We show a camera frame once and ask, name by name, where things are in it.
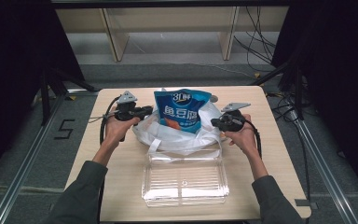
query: gray carpet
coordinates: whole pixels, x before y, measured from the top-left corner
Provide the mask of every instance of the gray carpet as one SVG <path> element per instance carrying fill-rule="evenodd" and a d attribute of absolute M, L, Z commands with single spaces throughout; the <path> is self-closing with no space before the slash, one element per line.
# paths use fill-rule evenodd
<path fill-rule="evenodd" d="M 252 69 L 243 64 L 220 64 L 219 66 L 224 66 L 224 69 L 228 70 L 249 73 L 250 76 L 253 74 Z M 252 78 L 244 74 L 195 64 L 81 65 L 81 68 L 88 83 L 98 88 L 239 86 L 247 85 L 253 81 Z M 265 91 L 276 92 L 279 78 L 275 77 L 266 83 Z M 67 83 L 67 86 L 68 89 L 77 88 L 71 83 Z M 57 201 L 66 183 L 95 99 L 95 95 L 86 94 L 78 95 L 75 100 L 67 100 L 62 103 L 52 122 L 42 150 L 24 182 L 21 194 L 11 209 L 7 223 L 38 223 L 48 214 L 49 208 Z M 268 97 L 271 108 L 276 107 L 281 99 L 280 97 Z M 41 115 L 39 102 L 27 115 L 28 119 L 23 123 L 11 150 L 6 152 L 0 160 L 0 200 L 34 141 L 40 128 Z M 345 159 L 337 155 L 337 144 L 317 113 L 309 107 L 306 108 L 304 115 L 314 140 L 358 217 L 358 179 L 356 175 Z M 62 121 L 65 119 L 68 121 L 64 123 L 63 128 L 73 129 L 71 136 L 69 139 L 57 139 L 57 137 L 67 135 L 67 132 L 59 132 Z M 278 119 L 277 123 L 303 189 L 306 190 L 303 152 L 297 130 L 292 123 L 283 119 Z M 310 200 L 317 206 L 317 209 L 312 210 L 310 223 L 343 223 L 310 156 L 308 156 L 308 164 Z"/>

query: clear plastic container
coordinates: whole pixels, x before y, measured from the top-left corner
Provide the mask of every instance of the clear plastic container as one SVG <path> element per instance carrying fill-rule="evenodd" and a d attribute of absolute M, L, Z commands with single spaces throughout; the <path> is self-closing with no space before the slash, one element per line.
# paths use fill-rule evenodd
<path fill-rule="evenodd" d="M 146 155 L 142 197 L 147 206 L 223 203 L 228 193 L 221 149 Z"/>

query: white plastic bag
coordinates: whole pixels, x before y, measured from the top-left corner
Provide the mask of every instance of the white plastic bag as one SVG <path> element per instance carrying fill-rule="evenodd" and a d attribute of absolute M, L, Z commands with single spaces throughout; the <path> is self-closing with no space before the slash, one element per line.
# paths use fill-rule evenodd
<path fill-rule="evenodd" d="M 214 143 L 220 145 L 220 131 L 211 123 L 211 119 L 221 116 L 216 106 L 208 101 L 199 110 L 201 128 L 196 133 L 188 133 L 158 123 L 158 111 L 133 126 L 137 139 L 149 145 L 149 153 L 158 149 L 164 151 L 181 151 L 191 153 Z"/>

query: person's right hand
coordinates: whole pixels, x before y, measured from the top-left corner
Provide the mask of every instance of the person's right hand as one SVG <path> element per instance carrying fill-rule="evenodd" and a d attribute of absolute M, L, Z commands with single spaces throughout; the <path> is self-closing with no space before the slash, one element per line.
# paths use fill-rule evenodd
<path fill-rule="evenodd" d="M 246 120 L 251 121 L 251 116 L 242 114 Z M 255 133 L 252 126 L 245 122 L 242 129 L 237 132 L 225 132 L 226 137 L 231 138 L 232 145 L 237 145 L 246 156 L 258 155 L 257 146 L 255 144 Z"/>

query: sleeve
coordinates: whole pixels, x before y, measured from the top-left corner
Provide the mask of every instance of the sleeve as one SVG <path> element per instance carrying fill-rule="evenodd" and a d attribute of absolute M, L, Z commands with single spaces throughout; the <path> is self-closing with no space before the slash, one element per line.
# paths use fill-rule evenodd
<path fill-rule="evenodd" d="M 107 168 L 85 161 L 77 179 L 63 192 L 44 224 L 97 223 L 100 186 Z"/>
<path fill-rule="evenodd" d="M 260 204 L 260 216 L 264 224 L 303 223 L 296 209 L 283 196 L 274 177 L 263 176 L 257 179 L 252 187 Z"/>

